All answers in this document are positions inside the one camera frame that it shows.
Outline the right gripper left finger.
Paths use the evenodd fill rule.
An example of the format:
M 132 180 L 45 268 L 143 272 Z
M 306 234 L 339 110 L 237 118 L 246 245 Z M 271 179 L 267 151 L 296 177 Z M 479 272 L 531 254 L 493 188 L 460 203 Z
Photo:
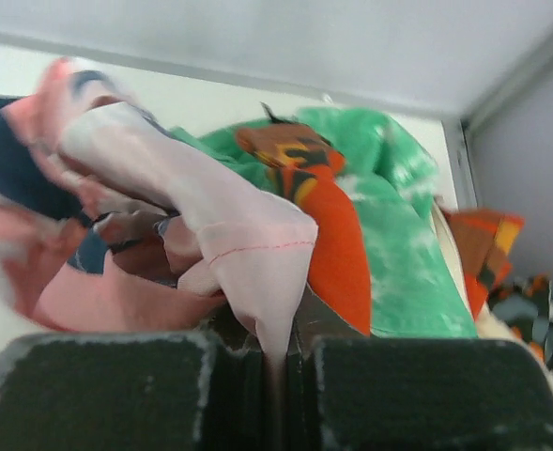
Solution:
M 19 338 L 0 353 L 0 450 L 261 450 L 261 375 L 208 332 Z

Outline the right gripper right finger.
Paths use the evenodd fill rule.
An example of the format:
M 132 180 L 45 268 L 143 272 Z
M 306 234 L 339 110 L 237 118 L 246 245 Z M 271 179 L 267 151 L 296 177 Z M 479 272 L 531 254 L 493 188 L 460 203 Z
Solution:
M 322 337 L 289 362 L 290 450 L 553 450 L 553 392 L 516 343 Z

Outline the pink navy patterned cloth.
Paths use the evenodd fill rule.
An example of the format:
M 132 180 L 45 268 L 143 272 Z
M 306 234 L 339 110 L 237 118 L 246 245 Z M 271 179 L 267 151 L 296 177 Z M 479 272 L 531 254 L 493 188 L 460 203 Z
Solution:
M 22 331 L 182 330 L 228 303 L 278 360 L 316 236 L 99 70 L 59 59 L 0 101 L 0 310 Z

